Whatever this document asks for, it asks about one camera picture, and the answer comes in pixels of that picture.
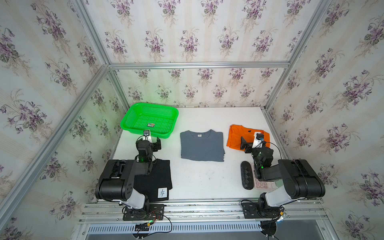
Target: aluminum rail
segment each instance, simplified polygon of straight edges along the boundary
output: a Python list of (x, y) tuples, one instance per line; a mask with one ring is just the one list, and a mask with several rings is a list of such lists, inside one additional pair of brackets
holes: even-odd
[(111, 63), (112, 70), (174, 68), (287, 68), (288, 61), (193, 62), (193, 63)]

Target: plastic basket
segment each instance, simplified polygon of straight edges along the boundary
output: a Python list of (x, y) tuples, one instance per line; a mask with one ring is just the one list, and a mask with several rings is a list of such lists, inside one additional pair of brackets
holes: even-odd
[(151, 136), (168, 138), (175, 127), (179, 111), (176, 108), (149, 103), (133, 104), (120, 122), (122, 129), (143, 134), (149, 129)]

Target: gray t-shirt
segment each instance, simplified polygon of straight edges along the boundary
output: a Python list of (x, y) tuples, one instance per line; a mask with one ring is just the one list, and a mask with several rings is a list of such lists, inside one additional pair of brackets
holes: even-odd
[(180, 133), (181, 158), (195, 161), (224, 162), (223, 133), (185, 131)]

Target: white tabletop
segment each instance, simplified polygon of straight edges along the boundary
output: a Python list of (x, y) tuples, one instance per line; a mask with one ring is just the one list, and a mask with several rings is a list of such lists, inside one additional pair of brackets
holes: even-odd
[[(170, 160), (173, 188), (169, 200), (193, 199), (245, 199), (259, 197), (265, 190), (246, 190), (242, 186), (240, 164), (248, 161), (253, 166), (251, 154), (227, 147), (229, 127), (233, 124), (260, 129), (270, 134), (271, 130), (260, 108), (178, 108), (179, 117), (175, 129), (167, 139), (161, 139), (161, 150), (154, 152), (156, 158)], [(192, 161), (180, 157), (180, 133), (190, 130), (223, 132), (224, 162)], [(137, 134), (123, 131), (114, 159), (133, 159), (137, 155)], [(280, 159), (278, 149), (271, 144), (272, 165)]]

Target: white label with symbol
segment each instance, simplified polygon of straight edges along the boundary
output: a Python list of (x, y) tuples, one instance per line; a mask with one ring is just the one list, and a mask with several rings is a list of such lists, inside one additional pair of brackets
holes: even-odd
[(166, 187), (159, 188), (157, 191), (157, 198), (164, 198), (164, 197), (167, 197), (167, 188)]

